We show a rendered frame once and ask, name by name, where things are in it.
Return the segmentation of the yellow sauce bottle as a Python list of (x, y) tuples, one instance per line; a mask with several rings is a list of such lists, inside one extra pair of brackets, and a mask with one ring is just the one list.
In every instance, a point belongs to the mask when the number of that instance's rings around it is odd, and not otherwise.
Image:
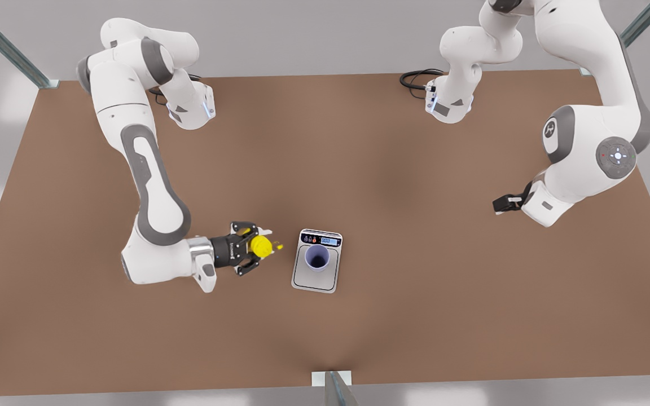
[(264, 259), (282, 248), (282, 244), (277, 241), (272, 242), (268, 237), (263, 235), (253, 237), (248, 244), (249, 252), (260, 259)]

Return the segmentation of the pale blue cup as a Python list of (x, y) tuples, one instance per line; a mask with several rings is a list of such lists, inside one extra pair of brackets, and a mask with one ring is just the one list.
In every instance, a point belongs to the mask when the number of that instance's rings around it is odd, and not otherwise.
[(315, 244), (305, 250), (305, 264), (314, 272), (323, 271), (330, 263), (330, 259), (330, 250), (323, 245)]

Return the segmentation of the white digital kitchen scale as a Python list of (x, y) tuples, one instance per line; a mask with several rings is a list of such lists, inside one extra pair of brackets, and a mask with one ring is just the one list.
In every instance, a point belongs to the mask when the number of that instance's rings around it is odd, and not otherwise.
[[(302, 229), (299, 233), (296, 259), (292, 270), (291, 285), (300, 290), (333, 293), (340, 272), (342, 235), (320, 230)], [(304, 254), (307, 247), (320, 244), (330, 250), (330, 263), (321, 272), (314, 272), (306, 264)]]

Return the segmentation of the silver frame post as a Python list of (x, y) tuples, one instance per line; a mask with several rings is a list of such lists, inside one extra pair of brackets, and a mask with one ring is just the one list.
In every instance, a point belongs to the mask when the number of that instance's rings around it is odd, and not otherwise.
[(625, 48), (629, 47), (650, 26), (650, 0), (634, 20), (622, 31), (620, 39)]
[(56, 89), (59, 80), (49, 79), (41, 70), (34, 66), (11, 41), (0, 31), (0, 54), (2, 54), (16, 69), (26, 76), (39, 89)]
[(311, 372), (310, 378), (312, 386), (323, 386), (323, 406), (359, 406), (351, 391), (351, 370)]

